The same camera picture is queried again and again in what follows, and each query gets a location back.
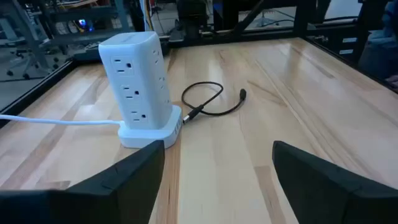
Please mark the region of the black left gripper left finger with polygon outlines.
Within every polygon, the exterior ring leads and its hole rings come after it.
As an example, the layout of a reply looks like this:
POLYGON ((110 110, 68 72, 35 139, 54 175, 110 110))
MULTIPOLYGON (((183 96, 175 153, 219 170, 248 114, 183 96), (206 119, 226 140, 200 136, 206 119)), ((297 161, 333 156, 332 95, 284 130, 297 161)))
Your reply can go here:
POLYGON ((154 141, 65 190, 3 190, 1 223, 148 223, 164 162, 154 141))

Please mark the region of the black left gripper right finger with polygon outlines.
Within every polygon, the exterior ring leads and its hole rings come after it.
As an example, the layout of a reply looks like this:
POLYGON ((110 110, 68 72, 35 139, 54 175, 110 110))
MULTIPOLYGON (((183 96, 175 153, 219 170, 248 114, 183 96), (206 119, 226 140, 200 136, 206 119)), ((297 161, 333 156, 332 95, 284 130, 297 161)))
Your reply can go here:
POLYGON ((397 223, 397 189, 283 141, 272 161, 299 223, 397 223))

